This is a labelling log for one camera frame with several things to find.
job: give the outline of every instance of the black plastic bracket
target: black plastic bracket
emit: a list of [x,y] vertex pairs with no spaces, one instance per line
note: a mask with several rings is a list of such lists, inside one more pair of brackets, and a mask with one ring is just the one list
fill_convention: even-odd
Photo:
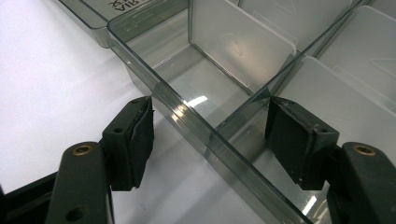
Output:
[[322,189],[332,222],[396,223],[396,168],[378,148],[336,145],[339,132],[293,101],[271,97],[265,138],[301,189]]
[[58,173],[0,192],[0,222],[113,223],[110,186],[140,186],[153,140],[151,97],[135,99],[103,131],[100,143],[67,149]]
[[272,97],[265,138],[276,158],[301,189],[323,188],[321,167],[339,132],[293,101]]

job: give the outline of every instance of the plastic storage box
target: plastic storage box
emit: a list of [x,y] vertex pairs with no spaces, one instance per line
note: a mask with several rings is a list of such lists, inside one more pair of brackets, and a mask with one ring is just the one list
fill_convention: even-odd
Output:
[[[357,9],[373,1],[152,0],[120,14],[77,2],[111,20],[108,46],[134,84],[268,223],[330,221],[326,190],[300,190],[265,145],[270,95],[333,125],[340,144],[362,141],[396,161],[394,19]],[[354,53],[367,46],[387,54],[362,69],[366,58]]]

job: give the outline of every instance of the screw hole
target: screw hole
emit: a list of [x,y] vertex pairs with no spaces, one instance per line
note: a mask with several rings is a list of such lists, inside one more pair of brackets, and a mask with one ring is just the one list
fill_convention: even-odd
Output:
[[355,150],[365,156],[375,156],[376,152],[370,147],[354,146]]
[[78,147],[78,148],[76,148],[76,152],[78,152],[78,153],[83,153],[83,152],[86,152],[88,150],[90,150],[88,147]]
[[117,128],[117,129],[114,130],[114,132],[115,132],[115,133],[120,133],[120,132],[122,132],[122,129]]
[[68,222],[76,222],[82,219],[86,214],[84,206],[80,205],[77,206],[73,209],[71,209],[67,215],[66,215],[66,220]]

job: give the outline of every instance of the brass insert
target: brass insert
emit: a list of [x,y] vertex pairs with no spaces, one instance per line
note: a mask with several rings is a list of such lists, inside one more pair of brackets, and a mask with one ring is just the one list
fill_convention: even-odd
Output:
[[83,156],[90,153],[93,150],[93,147],[90,145],[83,145],[79,147],[73,148],[73,155],[75,156]]
[[357,151],[358,153],[365,155],[365,156],[375,156],[376,155],[375,150],[371,147],[356,145],[353,148],[355,149],[355,151]]

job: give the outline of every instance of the transparent plastic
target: transparent plastic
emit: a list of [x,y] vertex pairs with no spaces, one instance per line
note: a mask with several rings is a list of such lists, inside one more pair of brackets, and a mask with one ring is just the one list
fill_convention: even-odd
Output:
[[[267,98],[287,89],[305,54],[326,52],[365,2],[341,10],[296,54],[285,35],[237,8],[241,2],[223,0],[147,3],[109,23],[109,46],[134,84],[152,94],[156,107],[264,221],[327,223],[327,186],[300,190],[265,146]],[[315,86],[315,79],[309,83]]]
[[344,14],[350,0],[242,0],[248,14],[285,36],[303,50],[334,20]]
[[394,0],[375,0],[372,7],[396,19],[396,1]]
[[360,7],[319,59],[351,88],[396,113],[396,20]]
[[296,52],[286,38],[228,1],[191,1],[190,15],[190,42],[250,91],[265,85]]
[[151,0],[54,0],[99,46],[108,48],[107,24]]

